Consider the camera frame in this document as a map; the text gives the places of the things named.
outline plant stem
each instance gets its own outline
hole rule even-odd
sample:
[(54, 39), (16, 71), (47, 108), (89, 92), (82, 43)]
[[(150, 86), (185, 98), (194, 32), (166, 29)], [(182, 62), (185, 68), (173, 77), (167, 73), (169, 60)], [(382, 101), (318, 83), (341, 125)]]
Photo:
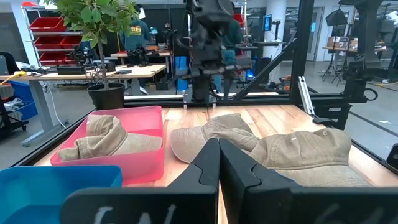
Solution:
[(105, 62), (104, 62), (104, 50), (102, 48), (101, 36), (99, 37), (98, 41), (98, 50), (99, 50), (99, 57), (101, 58), (101, 69), (102, 69), (102, 77), (104, 79), (105, 90), (109, 89), (108, 79), (106, 78), (106, 69), (105, 69)]

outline monitor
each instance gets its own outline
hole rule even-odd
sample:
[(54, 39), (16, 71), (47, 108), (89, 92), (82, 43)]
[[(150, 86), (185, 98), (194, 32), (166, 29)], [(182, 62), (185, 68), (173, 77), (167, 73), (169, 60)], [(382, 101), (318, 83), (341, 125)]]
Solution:
[(272, 27), (272, 15), (271, 14), (269, 14), (269, 15), (265, 15), (264, 17), (263, 17), (263, 20), (264, 20), (264, 32), (265, 31), (271, 31), (271, 27)]

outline red drawer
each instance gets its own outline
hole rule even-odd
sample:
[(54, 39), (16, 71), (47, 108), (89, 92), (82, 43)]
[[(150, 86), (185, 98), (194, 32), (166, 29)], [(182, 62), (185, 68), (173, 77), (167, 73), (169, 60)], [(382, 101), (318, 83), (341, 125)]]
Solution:
[(46, 52), (43, 53), (39, 58), (39, 62), (42, 65), (64, 65), (65, 64), (65, 53), (63, 52)]
[(41, 17), (37, 18), (29, 26), (31, 31), (34, 32), (63, 32), (67, 29), (63, 25), (62, 17)]
[(68, 57), (68, 56), (66, 56), (66, 57), (63, 59), (63, 64), (64, 64), (64, 65), (76, 65), (75, 61), (72, 60), (72, 59), (70, 59), (70, 57)]
[(37, 49), (60, 49), (64, 37), (39, 37), (35, 41)]
[(64, 37), (63, 40), (61, 41), (61, 46), (64, 49), (72, 49), (78, 46), (81, 42), (81, 37), (80, 36), (69, 36), (69, 37)]

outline cable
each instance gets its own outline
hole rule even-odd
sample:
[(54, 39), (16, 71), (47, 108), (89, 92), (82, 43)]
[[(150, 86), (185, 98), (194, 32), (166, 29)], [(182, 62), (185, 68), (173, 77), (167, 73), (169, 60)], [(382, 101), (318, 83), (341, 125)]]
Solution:
[(394, 83), (388, 83), (388, 84), (376, 84), (376, 86), (380, 86), (380, 87), (383, 87), (383, 86), (388, 86), (388, 85), (396, 85), (396, 84), (398, 84), (398, 82), (394, 82)]
[(377, 98), (379, 98), (379, 94), (375, 90), (373, 90), (371, 88), (365, 88), (365, 91), (371, 91), (372, 93), (374, 93), (374, 98), (373, 99), (368, 99), (368, 101), (374, 101)]
[(49, 86), (49, 90), (50, 90), (50, 95), (51, 95), (51, 100), (52, 100), (52, 105), (54, 107), (54, 112), (55, 112), (55, 117), (57, 117), (58, 122), (61, 124), (62, 127), (67, 128), (60, 120), (60, 118), (58, 117), (57, 114), (57, 109), (55, 108), (55, 102), (54, 102), (54, 96), (52, 95), (52, 91), (51, 91), (51, 87)]
[(8, 80), (17, 77), (18, 75), (11, 75), (10, 77), (6, 78), (0, 85), (4, 85)]
[(177, 36), (175, 37), (175, 40), (177, 41), (177, 44), (178, 44), (180, 47), (183, 47), (183, 48), (188, 49), (188, 50), (193, 49), (192, 47), (186, 46), (185, 44), (183, 44), (183, 43), (181, 42), (181, 35), (177, 35)]
[(21, 72), (20, 72), (20, 71), (15, 72), (15, 74), (11, 75), (10, 77), (6, 78), (3, 82), (1, 82), (0, 85), (5, 84), (8, 80), (10, 80), (10, 79), (12, 79), (12, 78), (15, 78), (15, 77), (22, 77), (22, 76), (27, 76), (26, 72), (23, 72), (23, 71), (21, 71)]

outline desk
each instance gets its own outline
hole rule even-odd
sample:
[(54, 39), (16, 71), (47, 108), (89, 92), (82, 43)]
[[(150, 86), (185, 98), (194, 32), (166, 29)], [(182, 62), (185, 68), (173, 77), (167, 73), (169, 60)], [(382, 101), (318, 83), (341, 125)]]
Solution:
[[(270, 136), (293, 131), (316, 131), (324, 128), (312, 122), (312, 117), (294, 105), (277, 106), (234, 106), (211, 108), (183, 108), (163, 109), (165, 130), (165, 167), (163, 177), (155, 182), (141, 184), (140, 186), (164, 187), (177, 178), (188, 166), (179, 161), (170, 147), (170, 133), (174, 129), (201, 126), (215, 117), (224, 114), (240, 113), (243, 120), (258, 137)], [(50, 158), (56, 150), (43, 157), (37, 166), (51, 166)], [(375, 187), (397, 187), (398, 176), (372, 160), (359, 149), (351, 148), (349, 154), (350, 166)], [(218, 202), (218, 223), (227, 224), (227, 217), (220, 191)]]
[[(349, 50), (347, 50), (347, 48), (343, 48), (343, 47), (335, 47), (335, 48), (333, 48), (333, 47), (327, 47), (326, 46), (326, 47), (322, 47), (322, 48), (326, 49), (326, 50), (334, 50), (336, 52), (335, 53), (335, 58), (333, 59), (333, 67), (334, 68), (337, 68), (337, 63), (338, 63), (340, 52), (353, 52), (353, 53), (358, 52), (358, 49), (352, 49), (352, 48), (350, 48)], [(388, 49), (387, 48), (375, 48), (374, 51), (375, 52), (385, 52), (385, 51), (388, 51)]]
[[(133, 95), (140, 95), (139, 92), (139, 84), (137, 78), (152, 78), (157, 73), (163, 71), (165, 69), (165, 65), (151, 65), (146, 67), (117, 67), (118, 70), (132, 70), (130, 74), (125, 75), (116, 75), (116, 72), (108, 72), (106, 74), (107, 78), (112, 79), (131, 79), (131, 93)], [(0, 79), (5, 80), (9, 78), (9, 75), (2, 75)], [(58, 75), (57, 73), (49, 73), (46, 75), (42, 75), (41, 77), (14, 77), (12, 80), (28, 80), (30, 85), (30, 90), (32, 92), (32, 96), (34, 102), (36, 104), (38, 116), (40, 118), (40, 122), (42, 125), (42, 130), (38, 133), (32, 135), (26, 140), (22, 141), (22, 145), (24, 147), (28, 147), (29, 144), (37, 138), (41, 138), (43, 140), (48, 140), (51, 136), (62, 128), (60, 125), (54, 125), (51, 119), (51, 114), (49, 111), (49, 106), (44, 97), (43, 89), (39, 81), (41, 80), (90, 80), (91, 77), (89, 75)]]
[[(170, 52), (159, 52), (159, 56), (160, 57), (165, 57), (165, 59), (166, 59), (166, 71), (167, 71), (167, 73), (169, 73), (170, 72), (169, 58), (171, 56), (171, 53)], [(126, 58), (128, 56), (127, 56), (127, 52), (126, 51), (122, 51), (122, 52), (118, 52), (118, 53), (115, 53), (115, 54), (111, 54), (111, 57), (120, 58), (121, 64), (124, 65), (123, 58)]]

